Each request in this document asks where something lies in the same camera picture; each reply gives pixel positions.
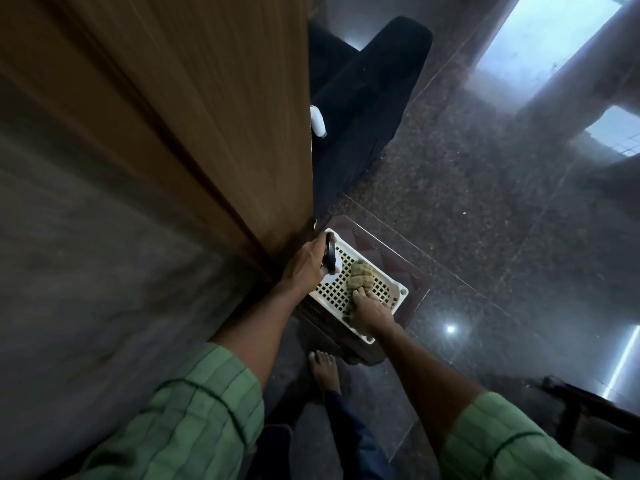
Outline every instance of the forearm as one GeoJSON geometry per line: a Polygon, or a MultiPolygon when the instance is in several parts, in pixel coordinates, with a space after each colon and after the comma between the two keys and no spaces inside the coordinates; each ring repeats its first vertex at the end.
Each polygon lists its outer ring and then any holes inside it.
{"type": "Polygon", "coordinates": [[[416,344],[398,324],[376,338],[400,377],[429,442],[439,456],[460,413],[484,389],[416,344]]]}
{"type": "Polygon", "coordinates": [[[211,341],[229,349],[258,377],[264,390],[280,339],[293,309],[304,295],[292,283],[279,282],[240,320],[223,326],[211,341]]]}

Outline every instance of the dark floor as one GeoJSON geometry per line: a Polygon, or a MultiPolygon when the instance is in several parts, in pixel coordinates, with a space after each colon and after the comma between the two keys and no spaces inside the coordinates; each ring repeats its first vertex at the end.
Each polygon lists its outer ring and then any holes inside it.
{"type": "MultiPolygon", "coordinates": [[[[553,374],[640,413],[640,0],[311,3],[356,48],[398,15],[434,33],[395,139],[332,209],[431,276],[412,336],[511,400],[553,374]]],[[[268,408],[304,367],[302,329],[268,408]]],[[[424,477],[433,457],[389,363],[349,371],[398,476],[424,477]]],[[[291,459],[294,478],[340,477],[320,405],[291,459]]]]}

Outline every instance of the green striped shirt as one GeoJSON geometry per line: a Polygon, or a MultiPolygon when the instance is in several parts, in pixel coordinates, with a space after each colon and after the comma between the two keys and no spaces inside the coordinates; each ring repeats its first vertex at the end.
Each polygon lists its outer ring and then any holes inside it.
{"type": "Polygon", "coordinates": [[[264,425],[260,384],[208,344],[147,407],[86,460],[82,479],[236,478],[264,425]]]}

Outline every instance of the shirt sleeve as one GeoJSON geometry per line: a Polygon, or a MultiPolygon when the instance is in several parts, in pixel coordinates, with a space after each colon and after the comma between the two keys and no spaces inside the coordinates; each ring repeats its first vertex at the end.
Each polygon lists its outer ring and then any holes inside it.
{"type": "Polygon", "coordinates": [[[229,350],[208,344],[96,448],[80,478],[236,478],[263,425],[258,379],[229,350]]]}
{"type": "Polygon", "coordinates": [[[454,424],[440,457],[444,478],[606,479],[501,395],[487,392],[454,424]]]}

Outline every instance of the dark blue pants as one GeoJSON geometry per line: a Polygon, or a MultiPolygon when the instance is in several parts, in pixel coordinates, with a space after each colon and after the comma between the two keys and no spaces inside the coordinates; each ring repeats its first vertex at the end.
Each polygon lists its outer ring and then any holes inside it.
{"type": "MultiPolygon", "coordinates": [[[[335,392],[324,395],[333,441],[347,480],[394,478],[387,457],[373,434],[349,409],[347,401],[335,392]]],[[[288,428],[270,426],[258,438],[258,451],[247,473],[247,480],[289,480],[288,428]]]]}

